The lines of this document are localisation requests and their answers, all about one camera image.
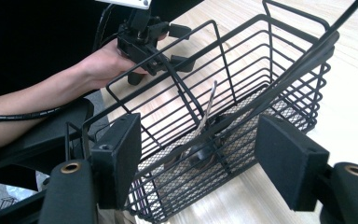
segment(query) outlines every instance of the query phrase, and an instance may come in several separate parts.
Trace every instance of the black clamp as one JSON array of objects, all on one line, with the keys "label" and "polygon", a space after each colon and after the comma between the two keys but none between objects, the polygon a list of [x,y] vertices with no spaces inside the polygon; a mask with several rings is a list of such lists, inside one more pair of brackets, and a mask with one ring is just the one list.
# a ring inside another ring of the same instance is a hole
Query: black clamp
[{"label": "black clamp", "polygon": [[[162,21],[160,17],[152,17],[150,8],[148,10],[134,9],[127,21],[120,24],[118,28],[117,47],[129,59],[135,63],[142,63],[144,60],[157,53],[158,39],[161,36],[169,34],[169,36],[183,39],[183,37],[191,32],[191,29]],[[180,56],[172,56],[165,59],[172,65],[179,64],[186,58]],[[190,72],[194,63],[181,69],[181,72]],[[155,76],[158,71],[165,70],[165,65],[159,57],[152,58],[142,65],[142,68],[150,75]],[[131,85],[138,85],[143,75],[136,73],[129,74],[128,81]]]}]

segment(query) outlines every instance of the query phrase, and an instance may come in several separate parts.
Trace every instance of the black cable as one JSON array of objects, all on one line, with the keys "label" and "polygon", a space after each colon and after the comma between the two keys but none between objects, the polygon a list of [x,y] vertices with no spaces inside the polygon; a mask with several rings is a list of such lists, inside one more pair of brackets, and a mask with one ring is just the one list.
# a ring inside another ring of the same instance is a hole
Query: black cable
[{"label": "black cable", "polygon": [[62,107],[57,107],[50,110],[44,110],[28,114],[19,114],[19,115],[0,115],[0,122],[3,121],[21,121],[29,119],[42,119],[44,117],[53,115],[62,110]]},{"label": "black cable", "polygon": [[109,21],[110,13],[115,6],[116,5],[110,4],[106,9],[103,10],[103,14],[101,15],[100,23],[98,24],[97,32],[94,37],[94,44],[92,47],[92,52],[98,50],[101,47],[101,42],[103,39],[103,33],[105,30],[106,24]]},{"label": "black cable", "polygon": [[[110,4],[103,11],[103,13],[101,15],[100,23],[98,25],[97,32],[96,32],[95,38],[94,38],[94,44],[93,44],[93,49],[92,49],[93,52],[98,50],[101,46],[105,45],[108,41],[116,38],[117,35],[118,35],[118,33],[110,35],[104,41],[102,41],[103,33],[104,33],[104,30],[105,30],[106,24],[107,24],[107,22],[109,20],[111,11],[112,11],[112,9],[114,7],[115,7],[115,5]],[[85,95],[89,95],[89,94],[91,94],[93,92],[95,92],[95,91],[90,91],[90,92],[86,93]],[[3,122],[3,121],[21,121],[21,120],[30,120],[30,119],[42,119],[44,117],[47,117],[47,116],[50,116],[50,115],[58,113],[59,111],[62,110],[63,107],[66,107],[66,106],[56,107],[56,108],[53,108],[53,109],[34,112],[34,113],[28,113],[28,114],[0,115],[0,122]]]}]

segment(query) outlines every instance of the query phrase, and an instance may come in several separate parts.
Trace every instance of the wire basket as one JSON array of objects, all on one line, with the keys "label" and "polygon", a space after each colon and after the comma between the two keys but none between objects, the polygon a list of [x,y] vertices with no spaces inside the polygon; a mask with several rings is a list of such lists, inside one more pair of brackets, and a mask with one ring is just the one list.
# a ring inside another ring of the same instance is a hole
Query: wire basket
[{"label": "wire basket", "polygon": [[[321,24],[324,34],[318,38],[272,18],[268,4]],[[172,52],[186,54],[182,63],[166,64],[165,71],[139,86],[127,84],[135,67],[108,84],[115,102],[89,123],[107,114],[142,116],[142,158],[126,204],[132,215],[163,222],[254,165],[260,114],[288,120],[304,133],[316,125],[320,89],[330,70],[326,61],[333,55],[338,26],[349,16],[330,28],[294,8],[267,0],[263,5],[266,15],[226,35],[207,21],[139,63]],[[194,38],[205,34],[213,39]],[[192,63],[191,72],[178,72]],[[214,83],[211,112],[196,135]]]}]

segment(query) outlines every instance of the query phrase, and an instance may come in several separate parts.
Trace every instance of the hand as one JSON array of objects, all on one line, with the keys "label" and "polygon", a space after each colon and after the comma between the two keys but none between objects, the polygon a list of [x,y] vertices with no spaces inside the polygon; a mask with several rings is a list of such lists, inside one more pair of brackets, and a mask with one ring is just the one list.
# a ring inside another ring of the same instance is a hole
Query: hand
[{"label": "hand", "polygon": [[[135,63],[121,55],[117,48],[117,40],[114,39],[76,66],[79,65],[81,71],[87,76],[91,88],[97,90],[105,87],[114,77],[135,66]],[[147,74],[141,67],[136,68],[134,72]]]}]

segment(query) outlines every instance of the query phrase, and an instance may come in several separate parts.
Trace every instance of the wooden table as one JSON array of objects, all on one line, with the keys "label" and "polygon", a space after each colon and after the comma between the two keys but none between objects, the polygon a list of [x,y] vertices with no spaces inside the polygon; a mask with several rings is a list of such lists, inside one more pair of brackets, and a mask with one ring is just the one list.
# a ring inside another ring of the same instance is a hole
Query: wooden table
[{"label": "wooden table", "polygon": [[[351,1],[339,1],[333,5],[321,0],[283,2],[312,14],[317,12],[330,24],[351,4]],[[207,20],[215,20],[223,35],[258,13],[264,13],[258,0],[205,0],[174,22],[195,28]],[[275,16],[281,21],[296,23],[283,14]],[[306,29],[318,34],[312,26]],[[308,133],[310,138],[330,151],[331,165],[339,161],[358,163],[358,11],[339,32],[335,55],[328,61],[332,69],[325,77],[327,86],[322,89],[324,98],[318,123]],[[132,91],[132,88],[123,86],[122,91]],[[103,91],[103,98],[106,105],[112,104],[106,91]],[[320,209],[318,204],[313,213],[290,211],[257,164],[170,218],[167,223],[319,223]]]}]

